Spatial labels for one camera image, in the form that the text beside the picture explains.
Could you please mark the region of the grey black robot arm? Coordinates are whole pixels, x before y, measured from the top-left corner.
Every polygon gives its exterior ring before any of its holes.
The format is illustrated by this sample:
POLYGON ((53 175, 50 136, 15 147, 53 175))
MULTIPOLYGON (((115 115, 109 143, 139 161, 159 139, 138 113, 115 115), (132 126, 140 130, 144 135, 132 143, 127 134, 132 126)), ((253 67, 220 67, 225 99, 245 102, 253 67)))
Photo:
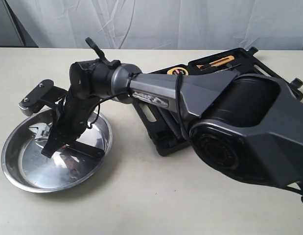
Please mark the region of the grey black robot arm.
POLYGON ((233 70, 143 73, 119 61, 76 62, 42 153, 51 157, 75 142, 91 112, 107 99, 138 99, 176 113, 198 157, 234 180, 303 188, 303 103, 282 79, 233 70))

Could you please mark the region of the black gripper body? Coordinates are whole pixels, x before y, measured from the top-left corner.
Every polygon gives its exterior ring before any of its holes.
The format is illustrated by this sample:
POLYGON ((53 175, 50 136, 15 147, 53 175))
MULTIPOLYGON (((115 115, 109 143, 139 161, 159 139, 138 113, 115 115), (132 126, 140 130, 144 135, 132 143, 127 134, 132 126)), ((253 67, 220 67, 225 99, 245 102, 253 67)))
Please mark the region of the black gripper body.
POLYGON ((97 96, 80 99, 72 92, 68 92, 52 114, 52 126, 42 154, 51 158, 56 151, 68 147, 69 150, 92 159, 102 159, 105 155, 103 149, 77 141, 89 127, 88 119, 98 103, 97 96))

